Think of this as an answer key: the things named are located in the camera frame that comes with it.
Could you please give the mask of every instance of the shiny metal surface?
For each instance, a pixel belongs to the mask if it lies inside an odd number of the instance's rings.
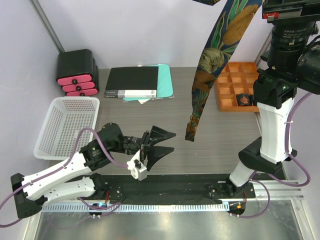
[[[150,174],[231,173],[238,164],[238,152],[260,136],[253,112],[220,112],[216,90],[212,89],[204,108],[195,142],[185,140],[190,114],[191,87],[196,68],[173,67],[171,76],[174,98],[139,102],[124,102],[121,98],[104,98],[109,69],[99,70],[100,108],[95,129],[117,123],[127,136],[141,137],[152,125],[174,132],[176,137],[161,142],[160,146],[174,147],[175,151],[160,160]],[[119,162],[130,157],[112,153]],[[97,171],[100,174],[129,174],[128,170],[109,164]]]
[[[265,201],[248,202],[246,215],[257,214]],[[43,213],[36,240],[302,240],[290,201],[273,201],[254,219],[237,219],[227,212],[119,213],[88,219],[68,227],[88,213]]]

